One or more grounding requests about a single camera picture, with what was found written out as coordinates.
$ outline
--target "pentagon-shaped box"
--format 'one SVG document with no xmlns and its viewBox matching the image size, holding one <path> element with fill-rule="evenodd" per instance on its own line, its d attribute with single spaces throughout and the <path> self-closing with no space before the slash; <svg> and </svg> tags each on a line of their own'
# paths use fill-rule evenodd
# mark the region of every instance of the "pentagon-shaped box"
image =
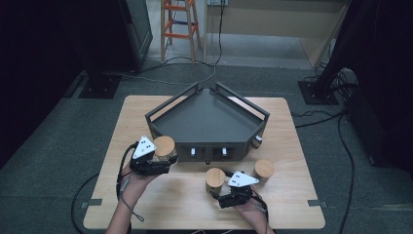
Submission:
<svg viewBox="0 0 413 234">
<path fill-rule="evenodd" d="M 198 83 L 145 115 L 152 138 L 175 141 L 180 162 L 241 161 L 258 148 L 270 114 L 219 82 Z"/>
</svg>

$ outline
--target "orange ladder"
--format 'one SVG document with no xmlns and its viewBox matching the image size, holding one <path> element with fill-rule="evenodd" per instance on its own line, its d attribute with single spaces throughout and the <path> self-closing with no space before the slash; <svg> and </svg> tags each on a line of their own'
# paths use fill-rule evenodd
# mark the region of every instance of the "orange ladder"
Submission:
<svg viewBox="0 0 413 234">
<path fill-rule="evenodd" d="M 195 0 L 177 0 L 178 2 L 185 2 L 185 6 L 173 5 L 172 0 L 161 0 L 161 59 L 165 60 L 166 56 L 166 38 L 168 38 L 169 45 L 172 44 L 172 38 L 187 39 L 191 47 L 192 62 L 195 63 L 195 48 L 194 48 L 194 34 L 197 33 L 198 48 L 201 48 L 200 30 L 197 16 L 197 7 Z M 168 11 L 168 20 L 165 20 L 165 12 Z M 185 12 L 186 21 L 175 20 L 172 16 L 175 12 Z M 188 34 L 173 33 L 174 25 L 187 25 Z"/>
</svg>

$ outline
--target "gray carpet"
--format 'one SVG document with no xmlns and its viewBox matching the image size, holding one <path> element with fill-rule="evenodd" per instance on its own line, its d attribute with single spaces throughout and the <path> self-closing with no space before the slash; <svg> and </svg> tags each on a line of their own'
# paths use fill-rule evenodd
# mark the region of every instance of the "gray carpet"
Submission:
<svg viewBox="0 0 413 234">
<path fill-rule="evenodd" d="M 205 65 L 171 65 L 143 73 L 141 77 L 191 84 L 206 79 L 212 72 L 213 68 Z M 297 81 L 313 75 L 313 70 L 217 66 L 215 75 L 203 85 L 210 87 L 219 81 L 245 97 L 285 98 L 290 110 L 297 114 L 308 110 L 341 111 L 343 101 L 338 95 L 338 106 L 305 104 Z M 125 77 L 113 99 L 81 99 L 78 95 L 83 83 L 72 97 L 59 102 L 0 171 L 0 233 L 76 233 L 70 216 L 72 198 L 88 178 L 99 172 L 125 97 L 175 95 L 184 88 Z M 320 113 L 294 117 L 294 123 L 298 126 L 327 117 Z M 372 167 L 346 117 L 340 127 L 356 165 L 353 202 L 344 233 L 413 233 L 413 181 L 409 174 L 395 168 Z M 297 133 L 319 199 L 328 205 L 323 209 L 326 225 L 321 230 L 278 230 L 278 233 L 338 233 L 349 198 L 352 171 L 339 138 L 338 118 L 299 128 Z M 94 184 L 95 179 L 76 201 L 78 225 L 82 226 L 86 212 L 79 209 L 79 204 L 92 196 Z M 83 226 L 82 230 L 103 232 Z"/>
</svg>

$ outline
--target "wooden table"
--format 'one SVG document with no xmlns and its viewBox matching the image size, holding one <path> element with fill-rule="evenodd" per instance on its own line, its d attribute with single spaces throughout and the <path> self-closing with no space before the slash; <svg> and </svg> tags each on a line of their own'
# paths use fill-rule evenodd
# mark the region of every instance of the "wooden table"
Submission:
<svg viewBox="0 0 413 234">
<path fill-rule="evenodd" d="M 169 97 L 127 97 L 110 141 L 92 199 L 102 199 L 100 206 L 89 206 L 84 224 L 90 229 L 105 229 L 115 211 L 116 177 L 122 156 L 129 145 L 142 135 L 151 137 L 144 115 Z M 295 131 L 288 105 L 279 97 L 249 97 L 271 113 L 258 149 L 251 149 L 240 162 L 177 163 L 169 174 L 156 178 L 138 201 L 134 216 L 136 229 L 251 229 L 232 208 L 221 209 L 206 193 L 206 172 L 210 168 L 253 172 L 259 159 L 275 165 L 274 175 L 255 189 L 269 207 L 270 225 L 276 229 L 320 229 L 325 225 L 319 206 L 310 207 L 317 194 Z M 227 186 L 221 195 L 227 194 Z"/>
</svg>

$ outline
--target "wooden cylinder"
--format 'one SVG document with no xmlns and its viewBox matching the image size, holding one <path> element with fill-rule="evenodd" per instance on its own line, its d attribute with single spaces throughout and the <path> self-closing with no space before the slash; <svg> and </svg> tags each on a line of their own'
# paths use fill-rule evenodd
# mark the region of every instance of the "wooden cylinder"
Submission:
<svg viewBox="0 0 413 234">
<path fill-rule="evenodd" d="M 255 163 L 253 174 L 263 184 L 274 174 L 274 170 L 274 164 L 270 160 L 260 159 Z"/>
<path fill-rule="evenodd" d="M 175 141 L 169 136 L 159 136 L 154 140 L 156 146 L 154 158 L 158 161 L 167 161 L 176 155 Z"/>
<path fill-rule="evenodd" d="M 220 169 L 212 168 L 206 172 L 206 192 L 220 193 L 225 181 L 225 174 Z"/>
</svg>

